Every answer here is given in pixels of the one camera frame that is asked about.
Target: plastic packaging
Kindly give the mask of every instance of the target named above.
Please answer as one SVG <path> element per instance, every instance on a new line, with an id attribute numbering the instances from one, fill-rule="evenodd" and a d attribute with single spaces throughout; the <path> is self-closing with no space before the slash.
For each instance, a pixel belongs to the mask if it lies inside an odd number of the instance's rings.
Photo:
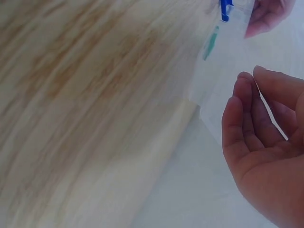
<path id="1" fill-rule="evenodd" d="M 236 8 L 228 23 L 231 27 L 238 23 L 237 14 L 247 11 L 242 11 L 237 6 Z M 219 29 L 218 40 L 209 59 L 196 67 L 190 94 L 190 100 L 201 106 L 200 116 L 218 143 L 221 144 L 222 114 L 240 72 L 252 73 L 254 67 L 260 65 L 304 78 L 303 9 L 304 2 L 298 0 L 288 19 L 273 31 L 251 39 L 240 38 L 242 31 L 235 28 L 230 30 L 234 29 L 233 36 L 224 36 L 224 33 L 229 33 Z"/>

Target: finger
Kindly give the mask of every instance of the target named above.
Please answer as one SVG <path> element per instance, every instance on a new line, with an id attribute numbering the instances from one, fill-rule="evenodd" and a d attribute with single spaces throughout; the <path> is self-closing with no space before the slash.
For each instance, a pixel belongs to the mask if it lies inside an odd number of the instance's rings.
<path id="1" fill-rule="evenodd" d="M 267 11 L 268 9 L 263 6 L 256 8 L 255 10 L 252 11 L 249 23 L 253 23 L 261 19 L 264 15 L 266 15 Z"/>
<path id="2" fill-rule="evenodd" d="M 255 1 L 255 4 L 253 6 L 253 10 L 257 9 L 260 6 L 260 2 L 261 2 L 260 0 Z"/>
<path id="3" fill-rule="evenodd" d="M 261 99 L 256 83 L 252 84 L 252 111 L 253 125 L 256 136 L 265 147 L 273 147 L 285 138 L 272 123 L 268 111 Z"/>
<path id="4" fill-rule="evenodd" d="M 243 106 L 238 97 L 227 102 L 222 119 L 223 152 L 233 173 L 238 162 L 250 153 L 243 136 Z"/>
<path id="5" fill-rule="evenodd" d="M 304 80 L 256 66 L 253 77 L 266 100 L 277 101 L 295 110 L 304 91 Z"/>
<path id="6" fill-rule="evenodd" d="M 237 77 L 237 81 L 235 83 L 234 91 L 233 91 L 233 95 L 237 96 L 242 101 L 243 135 L 244 135 L 245 143 L 251 152 L 264 148 L 263 144 L 255 134 L 255 129 L 253 127 L 253 122 L 251 117 L 252 82 L 254 82 L 253 77 L 247 72 L 242 72 Z"/>
<path id="7" fill-rule="evenodd" d="M 295 111 L 276 101 L 268 101 L 267 103 L 274 115 L 275 121 L 280 126 L 284 134 L 288 138 L 292 137 L 298 129 Z"/>
<path id="8" fill-rule="evenodd" d="M 304 133 L 304 93 L 302 93 L 298 98 L 295 113 L 299 128 L 301 129 L 302 133 Z"/>
<path id="9" fill-rule="evenodd" d="M 249 24 L 246 31 L 246 38 L 250 38 L 261 33 L 269 32 L 276 27 L 283 20 L 282 16 L 278 16 L 274 13 L 267 13 L 259 20 L 256 20 Z"/>

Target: wood grain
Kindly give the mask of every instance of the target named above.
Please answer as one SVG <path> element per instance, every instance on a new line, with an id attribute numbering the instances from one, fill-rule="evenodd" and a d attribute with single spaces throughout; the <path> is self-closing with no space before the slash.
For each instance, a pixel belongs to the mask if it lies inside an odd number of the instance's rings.
<path id="1" fill-rule="evenodd" d="M 0 227 L 128 227 L 195 105 L 215 0 L 0 1 Z"/>

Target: blue clip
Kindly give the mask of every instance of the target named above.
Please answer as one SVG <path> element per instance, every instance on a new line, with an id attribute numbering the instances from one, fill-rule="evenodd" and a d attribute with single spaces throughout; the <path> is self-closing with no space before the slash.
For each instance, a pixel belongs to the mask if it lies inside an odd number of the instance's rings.
<path id="1" fill-rule="evenodd" d="M 232 0 L 220 0 L 221 1 L 221 5 L 222 5 L 222 20 L 224 22 L 228 22 L 229 21 L 229 13 L 230 13 L 230 9 L 227 9 L 227 6 L 233 6 L 232 4 Z"/>

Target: hand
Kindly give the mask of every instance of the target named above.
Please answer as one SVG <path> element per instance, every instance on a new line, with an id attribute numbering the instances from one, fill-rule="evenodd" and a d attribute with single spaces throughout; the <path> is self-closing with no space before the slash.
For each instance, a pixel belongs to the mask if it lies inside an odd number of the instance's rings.
<path id="1" fill-rule="evenodd" d="M 288 140 L 271 122 L 257 86 Z M 277 226 L 303 228 L 304 81 L 261 67 L 254 78 L 241 73 L 222 131 L 224 155 L 243 196 Z"/>
<path id="2" fill-rule="evenodd" d="M 246 32 L 246 38 L 276 27 L 291 13 L 295 0 L 256 0 Z"/>

